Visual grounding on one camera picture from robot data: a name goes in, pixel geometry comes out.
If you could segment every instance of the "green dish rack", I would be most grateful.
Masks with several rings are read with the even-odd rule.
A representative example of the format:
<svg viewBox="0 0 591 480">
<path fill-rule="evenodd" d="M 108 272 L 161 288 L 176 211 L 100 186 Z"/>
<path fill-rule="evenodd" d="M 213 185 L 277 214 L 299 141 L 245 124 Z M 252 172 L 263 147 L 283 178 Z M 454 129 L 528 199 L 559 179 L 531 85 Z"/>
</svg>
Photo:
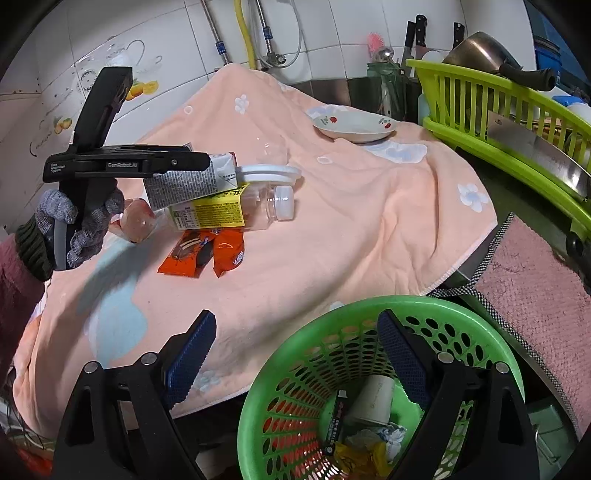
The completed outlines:
<svg viewBox="0 0 591 480">
<path fill-rule="evenodd" d="M 429 104 L 425 128 L 531 187 L 570 217 L 583 239 L 590 236 L 588 200 L 535 162 L 488 139 L 486 126 L 488 111 L 518 121 L 589 171 L 591 125 L 541 93 L 497 75 L 422 60 L 407 64 L 415 68 Z"/>
<path fill-rule="evenodd" d="M 500 334 L 485 320 L 451 302 L 429 297 L 391 296 L 357 301 L 326 313 L 291 335 L 262 367 L 246 397 L 238 426 L 238 460 L 245 480 L 329 480 L 339 465 L 322 454 L 336 391 L 379 374 L 395 381 L 391 421 L 408 431 L 406 448 L 423 411 L 406 396 L 384 349 L 376 321 L 392 309 L 436 352 L 464 364 L 509 365 L 521 394 L 517 361 Z M 449 476 L 465 438 L 472 403 L 459 411 L 452 437 L 435 474 Z"/>
</svg>

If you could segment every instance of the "blue gripper pad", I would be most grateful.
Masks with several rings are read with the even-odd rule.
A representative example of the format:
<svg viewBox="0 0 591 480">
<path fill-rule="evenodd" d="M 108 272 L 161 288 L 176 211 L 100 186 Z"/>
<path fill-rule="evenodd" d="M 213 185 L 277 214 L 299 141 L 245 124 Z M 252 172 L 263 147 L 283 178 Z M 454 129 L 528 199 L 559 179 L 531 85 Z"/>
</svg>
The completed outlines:
<svg viewBox="0 0 591 480">
<path fill-rule="evenodd" d="M 216 338 L 216 318 L 213 313 L 204 310 L 196 328 L 186 334 L 184 346 L 164 373 L 166 393 L 164 401 L 169 408 L 182 402 L 195 382 L 209 349 Z"/>
<path fill-rule="evenodd" d="M 413 347 L 404 326 L 391 310 L 384 310 L 378 317 L 378 338 L 392 364 L 408 399 L 417 403 L 424 411 L 431 404 L 427 391 L 427 373 Z"/>
</svg>

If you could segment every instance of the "orange snack wrapper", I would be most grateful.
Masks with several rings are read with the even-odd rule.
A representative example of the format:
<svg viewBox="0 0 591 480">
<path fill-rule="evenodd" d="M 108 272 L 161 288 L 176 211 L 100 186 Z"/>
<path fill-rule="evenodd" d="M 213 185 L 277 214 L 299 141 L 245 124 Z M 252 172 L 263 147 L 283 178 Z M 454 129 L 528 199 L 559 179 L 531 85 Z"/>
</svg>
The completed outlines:
<svg viewBox="0 0 591 480">
<path fill-rule="evenodd" d="M 244 238 L 239 228 L 186 230 L 158 268 L 159 273 L 199 277 L 213 257 L 218 277 L 234 270 L 244 258 Z"/>
</svg>

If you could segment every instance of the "yellow label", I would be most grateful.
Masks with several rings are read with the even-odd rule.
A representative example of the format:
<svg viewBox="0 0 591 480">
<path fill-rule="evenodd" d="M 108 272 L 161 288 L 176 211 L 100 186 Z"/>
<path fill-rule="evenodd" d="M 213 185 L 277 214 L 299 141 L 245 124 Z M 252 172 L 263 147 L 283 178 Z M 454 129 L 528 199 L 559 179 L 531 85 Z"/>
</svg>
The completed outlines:
<svg viewBox="0 0 591 480">
<path fill-rule="evenodd" d="M 246 187 L 248 183 L 236 190 L 173 205 L 170 213 L 181 230 L 244 226 L 240 197 Z"/>
</svg>

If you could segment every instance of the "pink sleeve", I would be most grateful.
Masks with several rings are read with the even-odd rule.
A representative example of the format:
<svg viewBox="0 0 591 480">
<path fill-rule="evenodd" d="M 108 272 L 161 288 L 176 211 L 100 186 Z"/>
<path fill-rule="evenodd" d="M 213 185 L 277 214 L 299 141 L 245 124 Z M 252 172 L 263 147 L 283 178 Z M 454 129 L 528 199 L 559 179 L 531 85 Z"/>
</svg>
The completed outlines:
<svg viewBox="0 0 591 480">
<path fill-rule="evenodd" d="M 10 236 L 0 244 L 0 385 L 43 291 L 43 282 L 22 263 Z"/>
</svg>

